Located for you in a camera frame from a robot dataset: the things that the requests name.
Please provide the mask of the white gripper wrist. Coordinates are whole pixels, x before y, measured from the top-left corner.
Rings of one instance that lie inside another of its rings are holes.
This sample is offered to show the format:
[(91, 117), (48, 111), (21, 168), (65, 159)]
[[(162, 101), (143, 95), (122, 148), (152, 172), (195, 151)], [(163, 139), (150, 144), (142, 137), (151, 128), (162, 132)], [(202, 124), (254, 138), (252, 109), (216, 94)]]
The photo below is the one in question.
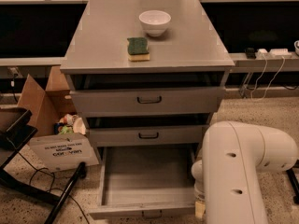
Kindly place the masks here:
[(196, 161), (192, 165), (192, 177), (194, 178), (194, 196), (197, 200), (199, 200), (195, 202), (195, 216), (202, 219), (206, 211), (206, 206), (202, 203), (205, 200), (205, 191), (203, 163), (201, 160)]

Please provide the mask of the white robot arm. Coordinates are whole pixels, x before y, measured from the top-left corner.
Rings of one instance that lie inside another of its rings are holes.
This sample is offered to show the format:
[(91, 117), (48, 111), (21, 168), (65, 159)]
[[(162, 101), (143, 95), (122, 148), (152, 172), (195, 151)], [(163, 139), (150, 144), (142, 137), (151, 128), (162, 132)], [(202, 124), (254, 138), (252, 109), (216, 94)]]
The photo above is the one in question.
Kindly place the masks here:
[(236, 121), (211, 125), (202, 159), (192, 165), (194, 194), (205, 196), (206, 224), (268, 224), (257, 174), (282, 172), (298, 160), (287, 133)]

